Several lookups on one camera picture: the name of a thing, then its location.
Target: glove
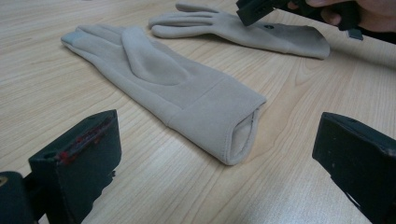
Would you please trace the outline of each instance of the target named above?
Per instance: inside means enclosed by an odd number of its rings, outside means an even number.
[[[63,44],[166,126],[228,165],[249,153],[265,98],[137,27],[79,26]]]
[[[177,3],[180,12],[151,18],[148,27],[161,38],[213,34],[254,49],[324,59],[330,46],[323,35],[310,26],[291,26],[258,21],[246,27],[237,16],[209,7]]]

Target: glove cuff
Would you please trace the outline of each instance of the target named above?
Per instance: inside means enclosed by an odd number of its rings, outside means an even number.
[[[265,97],[225,76],[190,106],[180,110],[168,126],[227,165],[249,153]]]

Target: table surface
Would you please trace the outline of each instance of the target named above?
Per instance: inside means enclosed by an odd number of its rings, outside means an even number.
[[[235,1],[190,0],[235,14]],[[81,24],[138,25],[175,11],[169,0],[0,2],[0,171],[89,115],[117,109],[122,159],[84,223],[369,223],[311,157],[322,112],[396,138],[396,47],[277,10],[269,22],[316,27],[321,61],[249,49],[213,35],[159,39],[268,99],[247,158],[225,166],[107,81],[60,38]]]

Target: black device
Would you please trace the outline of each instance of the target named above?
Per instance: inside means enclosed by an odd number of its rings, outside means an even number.
[[[396,223],[396,140],[345,116],[323,113],[312,157],[373,223]]]
[[[236,11],[242,23],[246,26],[253,24],[262,17],[268,15],[275,8],[282,8],[287,5],[290,0],[238,0],[236,5],[239,10]],[[305,0],[291,0],[302,16],[308,16],[315,10],[320,8],[309,6]],[[342,16],[342,20],[338,26],[341,31],[356,28],[361,21],[358,11],[358,5],[354,1],[348,1],[332,5],[332,9]]]
[[[0,223],[81,223],[120,163],[116,110],[85,118],[29,159],[32,173],[0,173]]]

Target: beige glove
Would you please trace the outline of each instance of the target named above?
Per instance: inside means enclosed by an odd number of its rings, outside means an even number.
[[[213,34],[255,49],[324,59],[330,46],[323,35],[310,26],[291,26],[258,21],[246,27],[237,16],[205,6],[177,3],[180,12],[163,14],[148,22],[161,38]]]
[[[265,98],[234,78],[176,54],[136,27],[79,26],[62,42],[225,164],[249,153]]]

